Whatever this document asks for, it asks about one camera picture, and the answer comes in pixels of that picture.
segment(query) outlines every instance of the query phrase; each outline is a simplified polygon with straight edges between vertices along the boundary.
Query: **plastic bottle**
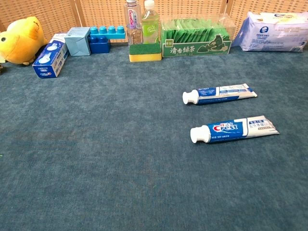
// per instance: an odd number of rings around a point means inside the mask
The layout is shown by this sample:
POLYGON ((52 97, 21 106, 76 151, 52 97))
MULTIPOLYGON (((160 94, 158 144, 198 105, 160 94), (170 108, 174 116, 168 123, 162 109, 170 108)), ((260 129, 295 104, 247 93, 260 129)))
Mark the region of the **plastic bottle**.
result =
POLYGON ((126 0, 124 14, 127 27, 128 44, 142 43, 141 9, 137 0, 126 0))
POLYGON ((158 22, 159 15, 154 10, 154 0, 146 0, 144 2, 144 13, 142 15, 142 34, 143 43, 158 42, 158 22))

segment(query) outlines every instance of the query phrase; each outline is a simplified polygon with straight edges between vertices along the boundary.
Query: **stuffed duck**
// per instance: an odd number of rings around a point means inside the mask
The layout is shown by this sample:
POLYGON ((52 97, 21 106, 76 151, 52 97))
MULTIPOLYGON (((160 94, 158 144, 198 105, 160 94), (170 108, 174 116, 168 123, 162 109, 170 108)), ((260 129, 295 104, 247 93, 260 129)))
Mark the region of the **stuffed duck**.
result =
POLYGON ((38 50, 47 43, 36 17, 20 19, 0 33, 0 56, 10 63, 29 65, 35 60, 38 50))

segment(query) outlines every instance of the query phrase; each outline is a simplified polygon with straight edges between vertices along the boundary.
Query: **bottle cap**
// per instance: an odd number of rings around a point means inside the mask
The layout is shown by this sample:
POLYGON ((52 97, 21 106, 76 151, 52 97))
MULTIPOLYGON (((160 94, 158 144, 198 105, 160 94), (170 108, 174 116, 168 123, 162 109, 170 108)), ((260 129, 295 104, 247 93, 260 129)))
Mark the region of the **bottle cap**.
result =
POLYGON ((197 90, 192 90, 189 93, 184 92, 182 97, 183 97, 184 104, 188 104, 188 103, 197 104, 198 98, 199 98, 199 93, 198 93, 197 90))
POLYGON ((154 9, 154 7, 155 7, 155 2, 154 2, 154 0, 145 0, 145 1, 144 1, 144 7, 145 7, 145 9, 147 9, 147 10, 154 9))
POLYGON ((192 128, 191 140, 193 143, 197 143, 197 141, 203 141, 205 143, 209 143, 211 140, 211 132, 208 126, 203 125, 202 127, 192 128))

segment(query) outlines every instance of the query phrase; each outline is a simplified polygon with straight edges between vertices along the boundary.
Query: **toothpaste cap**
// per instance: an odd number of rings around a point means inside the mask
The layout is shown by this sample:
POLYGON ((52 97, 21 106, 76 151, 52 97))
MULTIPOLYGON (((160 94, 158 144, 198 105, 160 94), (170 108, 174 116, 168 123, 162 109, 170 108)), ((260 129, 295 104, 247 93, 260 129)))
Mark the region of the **toothpaste cap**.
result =
POLYGON ((198 93, 197 90, 192 90, 189 93, 187 93, 187 92, 183 93, 183 102, 184 102, 184 104, 188 104, 188 103, 197 104, 198 103, 198 98, 199 98, 199 93, 198 93))
POLYGON ((203 141, 205 143, 209 143, 211 140, 211 132, 208 126, 203 125, 202 127, 192 128, 191 140, 193 143, 197 143, 197 141, 203 141))

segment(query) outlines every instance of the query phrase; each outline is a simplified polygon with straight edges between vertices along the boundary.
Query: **wicker screen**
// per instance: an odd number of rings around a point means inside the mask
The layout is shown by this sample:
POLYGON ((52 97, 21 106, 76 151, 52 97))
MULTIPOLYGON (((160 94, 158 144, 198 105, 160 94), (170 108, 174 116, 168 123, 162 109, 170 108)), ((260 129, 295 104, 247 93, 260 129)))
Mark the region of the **wicker screen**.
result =
POLYGON ((235 34, 241 28, 247 12, 289 13, 308 11, 308 0, 233 0, 230 17, 236 24, 235 34))
MULTIPOLYGON (((125 0, 79 0, 85 26, 125 25, 123 5, 125 0)), ((155 0, 160 15, 218 14, 224 0, 155 0)))
POLYGON ((29 16, 39 19, 47 40, 57 32, 67 32, 79 22, 75 20, 69 0, 0 0, 0 24, 4 28, 29 16))

